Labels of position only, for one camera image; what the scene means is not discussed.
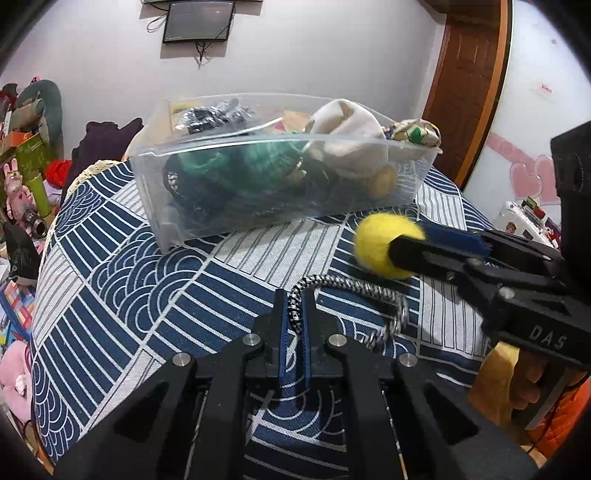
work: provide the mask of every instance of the yellow felt ball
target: yellow felt ball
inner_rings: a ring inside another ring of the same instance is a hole
[[[355,258],[363,268],[385,278],[408,278],[412,272],[397,268],[388,256],[390,242],[400,235],[425,240],[425,233],[403,215],[374,213],[355,231]]]

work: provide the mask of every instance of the red object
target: red object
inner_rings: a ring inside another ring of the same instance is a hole
[[[542,218],[544,218],[546,216],[545,211],[543,211],[540,207],[534,207],[534,214],[540,220],[542,220]]]
[[[62,189],[72,166],[72,160],[54,160],[45,170],[45,178],[55,188]]]

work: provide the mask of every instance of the sticker on wall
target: sticker on wall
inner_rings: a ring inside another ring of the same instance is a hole
[[[531,85],[531,89],[546,100],[553,100],[552,88],[547,83],[536,81]]]
[[[517,200],[539,197],[540,205],[559,205],[554,163],[547,155],[535,160],[502,136],[491,132],[486,146],[510,161],[509,176]]]

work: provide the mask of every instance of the rabbit figurine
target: rabbit figurine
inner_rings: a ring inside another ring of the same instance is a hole
[[[26,210],[37,210],[33,194],[26,185],[22,184],[22,175],[18,171],[17,159],[13,158],[10,164],[4,164],[4,191],[6,192],[6,209],[10,220],[14,220],[18,226],[31,234],[29,227],[22,216]]]

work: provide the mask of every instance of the white wall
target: white wall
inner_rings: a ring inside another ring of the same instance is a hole
[[[163,28],[146,32],[159,12],[139,0],[57,0],[0,85],[33,76],[58,84],[66,157],[87,122],[147,120],[164,98],[290,92],[346,97],[394,119],[422,111],[443,28],[420,0],[238,4],[227,45],[199,69],[194,45],[162,46]]]
[[[551,93],[544,93],[543,84]],[[536,159],[551,156],[552,137],[590,119],[591,83],[569,45],[537,7],[515,1],[511,55],[491,134]],[[517,198],[509,175],[512,165],[485,147],[464,190],[489,219],[497,217],[503,203]],[[559,205],[538,201],[560,222]]]

